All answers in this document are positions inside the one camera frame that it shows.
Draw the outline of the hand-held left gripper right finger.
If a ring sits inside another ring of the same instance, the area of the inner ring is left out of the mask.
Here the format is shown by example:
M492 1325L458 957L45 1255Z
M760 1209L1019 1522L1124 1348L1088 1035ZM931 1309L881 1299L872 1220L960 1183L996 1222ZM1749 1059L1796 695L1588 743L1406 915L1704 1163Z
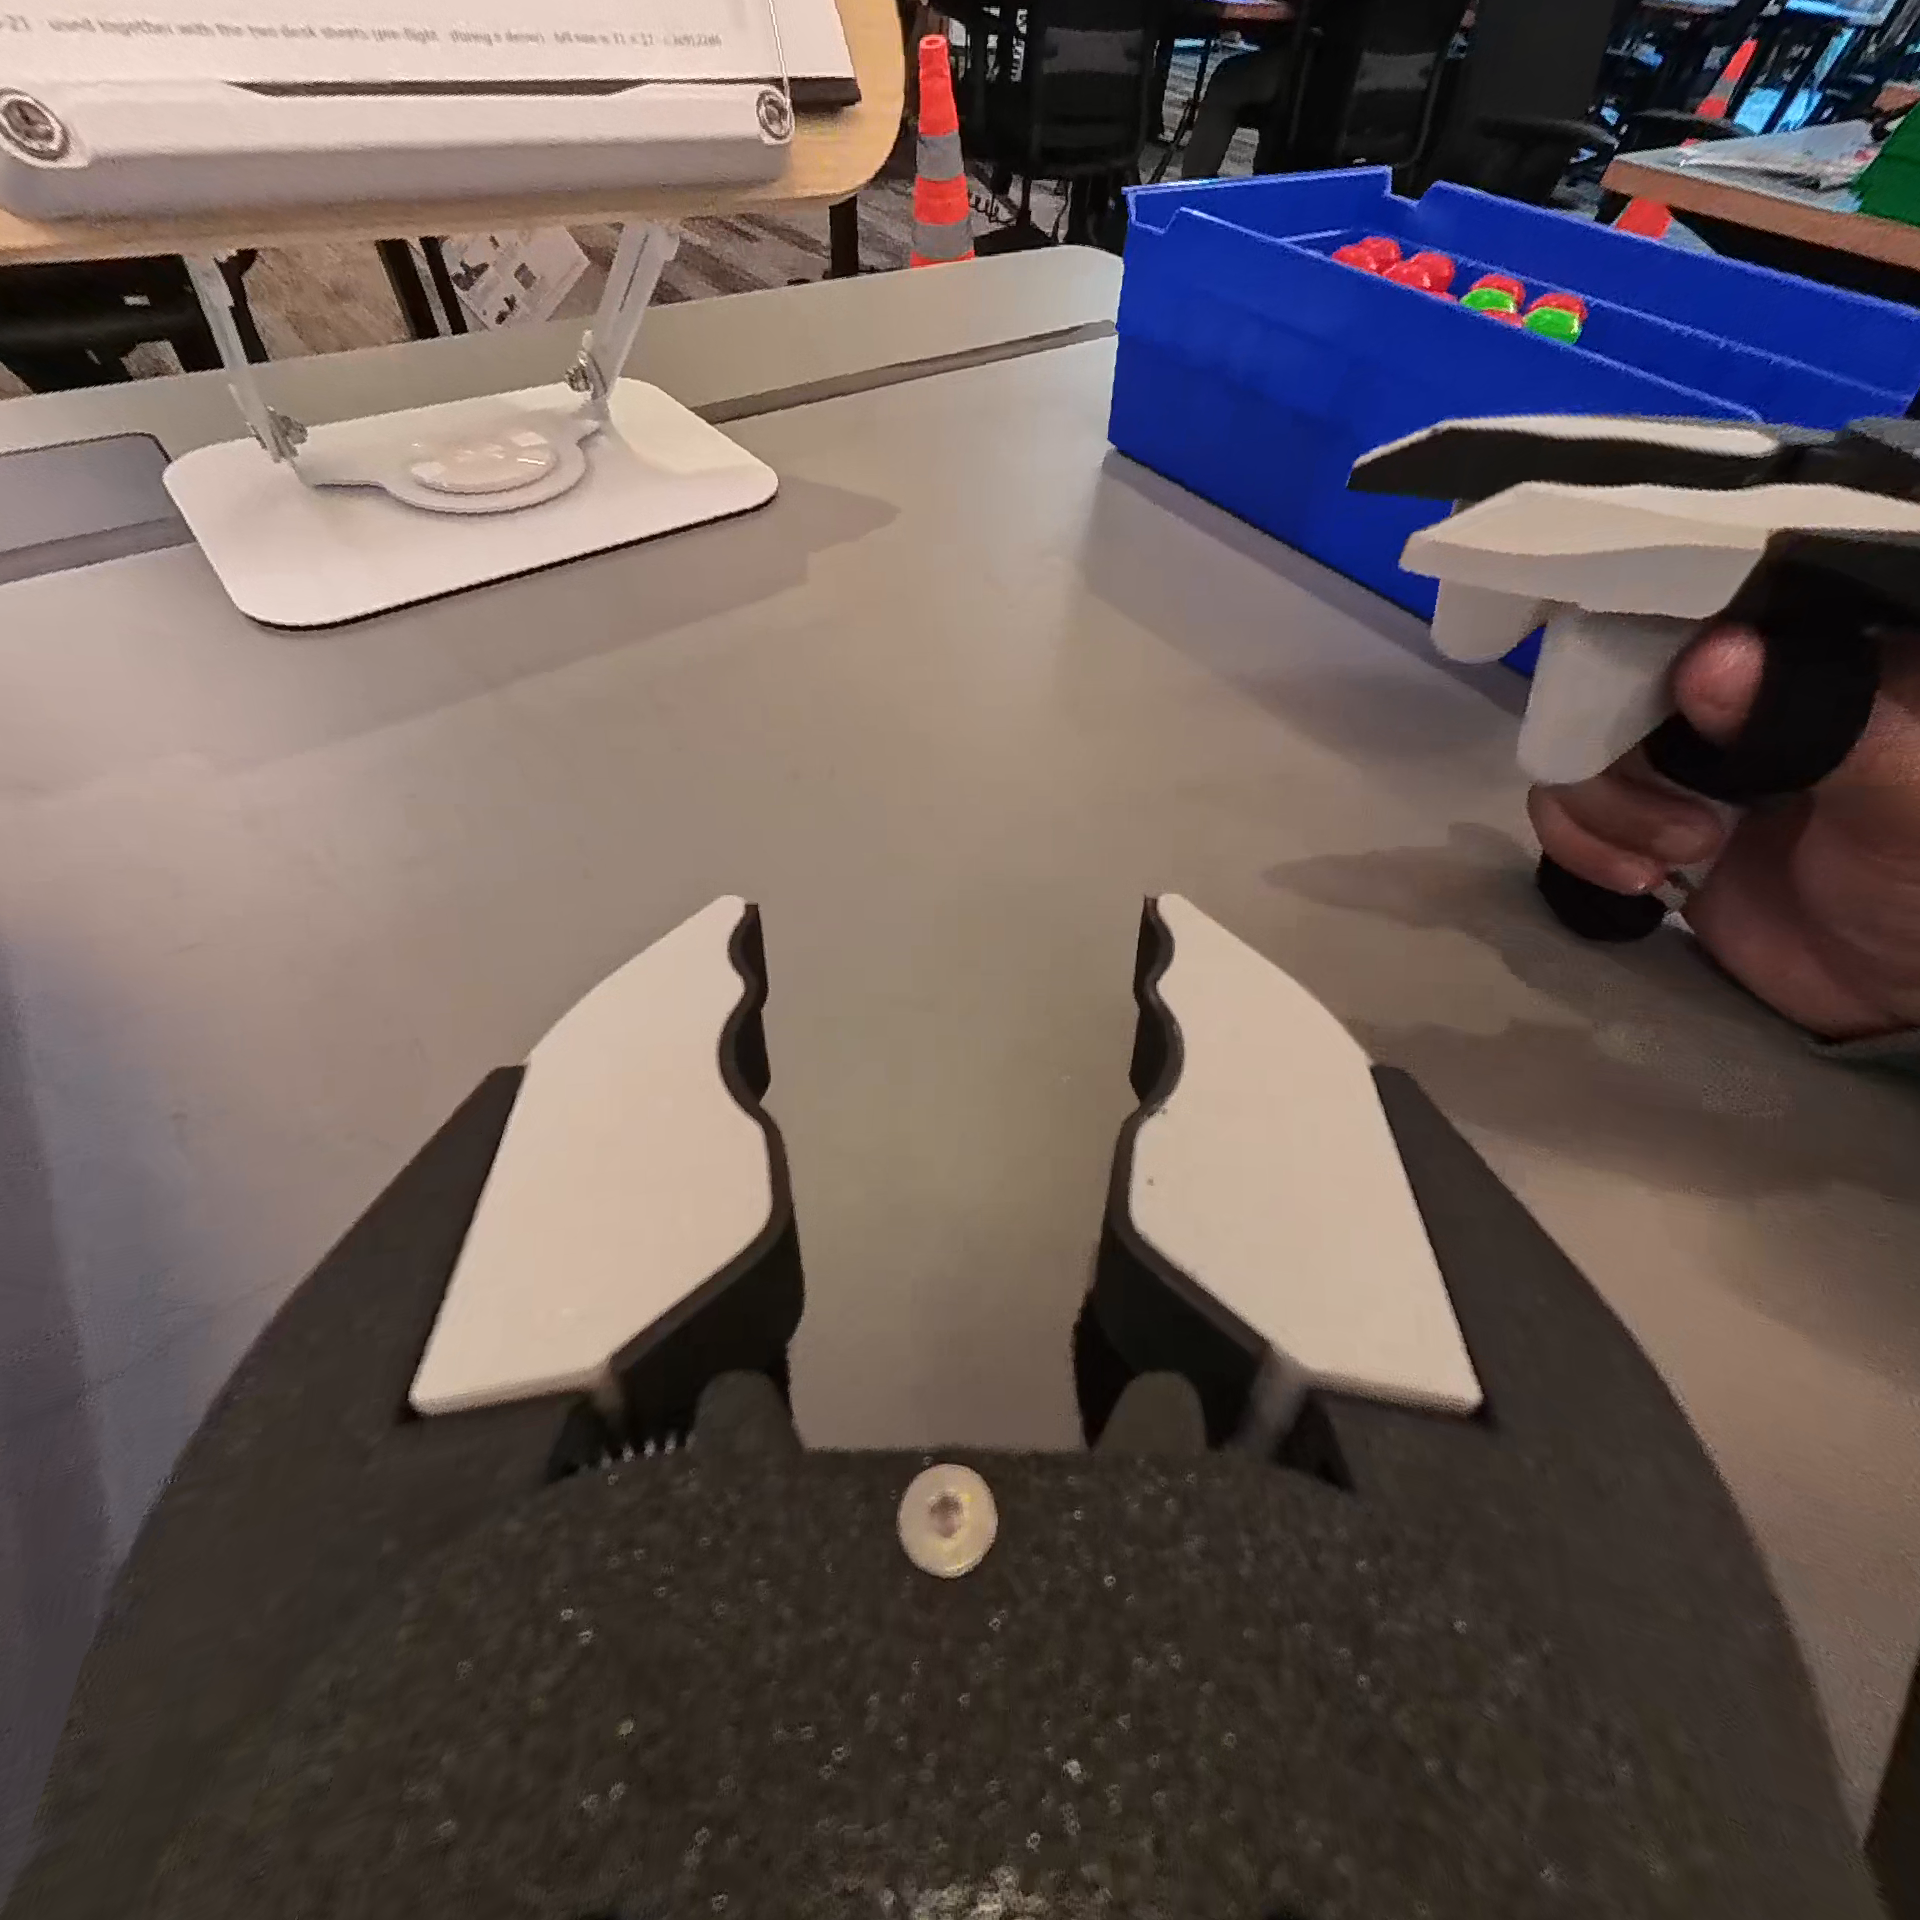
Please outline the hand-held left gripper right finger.
M1173 1374L1208 1419L1330 1394L1483 1409L1377 1063L1321 999L1185 897L1144 900L1136 1037L1072 1330L1080 1414Z

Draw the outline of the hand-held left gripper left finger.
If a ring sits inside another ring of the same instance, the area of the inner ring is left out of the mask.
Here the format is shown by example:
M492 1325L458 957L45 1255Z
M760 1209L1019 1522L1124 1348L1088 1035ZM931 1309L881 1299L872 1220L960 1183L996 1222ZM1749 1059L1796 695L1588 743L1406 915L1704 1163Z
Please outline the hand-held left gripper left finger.
M449 1417L587 1399L675 1419L641 1385L681 1338L718 1371L776 1358L803 1279L763 1110L761 916L721 897L587 990L522 1063L408 1405Z

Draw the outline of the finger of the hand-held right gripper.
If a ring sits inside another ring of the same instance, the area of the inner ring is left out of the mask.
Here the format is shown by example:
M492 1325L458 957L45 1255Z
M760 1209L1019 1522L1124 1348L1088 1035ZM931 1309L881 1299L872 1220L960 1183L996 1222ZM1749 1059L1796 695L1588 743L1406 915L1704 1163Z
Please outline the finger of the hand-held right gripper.
M1443 420L1357 457L1346 490L1475 503L1522 484L1708 490L1777 483L1817 447L1800 426L1665 415Z
M1917 534L1917 508L1836 486L1757 493L1680 486L1510 486L1413 533L1406 572L1438 585L1433 646L1490 662L1542 630L1518 762L1534 785L1574 785L1673 713L1672 673L1692 641L1730 617L1760 559L1770 513L1810 508L1843 526Z

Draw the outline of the blue plastic bin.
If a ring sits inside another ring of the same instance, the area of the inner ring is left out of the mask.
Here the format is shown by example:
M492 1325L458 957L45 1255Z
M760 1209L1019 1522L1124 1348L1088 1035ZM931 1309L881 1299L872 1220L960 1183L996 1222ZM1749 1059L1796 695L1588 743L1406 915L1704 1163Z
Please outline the blue plastic bin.
M1357 457L1472 415L1837 428L1916 397L1914 306L1385 170L1144 186L1123 251L1112 443L1428 620L1401 566L1441 516L1346 490ZM1332 260L1365 234L1453 259L1453 299ZM1460 306L1482 275L1581 298L1580 342Z

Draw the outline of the grey desk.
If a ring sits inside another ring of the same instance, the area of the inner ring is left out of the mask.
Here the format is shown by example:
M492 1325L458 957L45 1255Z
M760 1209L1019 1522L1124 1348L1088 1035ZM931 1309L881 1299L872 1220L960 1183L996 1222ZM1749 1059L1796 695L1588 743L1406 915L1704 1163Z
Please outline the grey desk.
M1916 1089L1557 929L1515 695L1128 465L1116 268L1025 270L670 308L734 526L5 585L5 1915L1888 1915ZM414 1414L542 1041L725 897L790 1426ZM1470 1419L1084 1443L1164 897L1379 1065Z

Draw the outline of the person's right hand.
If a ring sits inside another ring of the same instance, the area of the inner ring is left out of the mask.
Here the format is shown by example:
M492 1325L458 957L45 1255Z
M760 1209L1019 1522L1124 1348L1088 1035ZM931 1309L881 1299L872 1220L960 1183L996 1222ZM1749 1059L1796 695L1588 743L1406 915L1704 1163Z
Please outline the person's right hand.
M1821 785L1764 807L1692 795L1630 751L1577 785L1536 785L1548 858L1616 894L1697 871L1685 918L1704 953L1824 1043L1917 1027L1917 642L1883 642L1868 729Z

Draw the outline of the wooden table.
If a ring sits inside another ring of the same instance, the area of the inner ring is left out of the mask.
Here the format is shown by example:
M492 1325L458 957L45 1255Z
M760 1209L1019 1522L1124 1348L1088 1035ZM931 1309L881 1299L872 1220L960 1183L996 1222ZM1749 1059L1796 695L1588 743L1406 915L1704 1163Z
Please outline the wooden table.
M1860 298L1917 305L1917 229L1860 210L1881 121L1621 150L1605 197L1665 207L1709 251Z

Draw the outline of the orange traffic cone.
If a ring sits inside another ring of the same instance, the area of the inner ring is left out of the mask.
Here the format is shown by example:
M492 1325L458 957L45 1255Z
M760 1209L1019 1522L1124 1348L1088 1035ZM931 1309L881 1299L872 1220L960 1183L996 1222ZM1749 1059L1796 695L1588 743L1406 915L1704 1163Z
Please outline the orange traffic cone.
M1757 45L1757 30L1752 30L1739 42L1690 58L1690 65L1665 65L1661 85L1650 95L1650 105L1622 118L1616 155L1737 138L1732 113ZM1673 210L1656 199L1630 199L1603 188L1598 225L1661 239L1673 226Z
M970 177L953 95L952 44L944 34L918 38L918 131L914 170L912 270L953 265L977 255Z

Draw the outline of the black office chair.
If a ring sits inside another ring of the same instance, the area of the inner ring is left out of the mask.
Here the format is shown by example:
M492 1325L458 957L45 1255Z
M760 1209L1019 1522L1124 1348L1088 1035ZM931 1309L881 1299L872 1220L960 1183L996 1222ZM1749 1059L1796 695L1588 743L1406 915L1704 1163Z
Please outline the black office chair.
M1123 251L1124 191L1139 182L1158 110L1161 3L944 4L963 31L956 78L968 167L1016 219L977 239L979 255L1052 245L1033 213L1038 186L1066 197L1070 246Z
M1594 124L1611 3L1305 4L1282 170L1387 167L1542 205Z

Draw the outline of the white tilting stand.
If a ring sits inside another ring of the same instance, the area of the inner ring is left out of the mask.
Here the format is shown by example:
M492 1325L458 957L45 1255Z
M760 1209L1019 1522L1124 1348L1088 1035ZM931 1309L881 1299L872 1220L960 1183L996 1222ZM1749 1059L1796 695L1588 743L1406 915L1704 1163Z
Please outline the white tilting stand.
M165 219L420 197L771 186L796 105L779 53L754 76L269 85L12 79L5 207L35 219ZM212 253L189 283L246 422L162 468L235 610L318 630L754 513L771 467L660 390L627 381L678 234L620 226L568 372L309 426L246 359Z

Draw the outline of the printed paper sheet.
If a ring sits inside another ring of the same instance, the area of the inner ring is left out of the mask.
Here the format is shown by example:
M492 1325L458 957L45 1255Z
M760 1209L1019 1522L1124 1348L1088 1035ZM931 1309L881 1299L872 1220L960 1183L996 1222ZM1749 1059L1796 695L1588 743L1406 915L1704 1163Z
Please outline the printed paper sheet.
M587 275L569 229L469 230L440 243L464 318L481 329L554 319Z

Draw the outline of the printed instruction sheet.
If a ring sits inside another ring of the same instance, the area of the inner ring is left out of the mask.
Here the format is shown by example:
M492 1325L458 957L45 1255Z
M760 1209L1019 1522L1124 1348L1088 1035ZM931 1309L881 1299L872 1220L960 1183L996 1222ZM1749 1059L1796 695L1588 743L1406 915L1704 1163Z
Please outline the printed instruction sheet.
M5 83L785 83L858 103L836 4L5 3Z

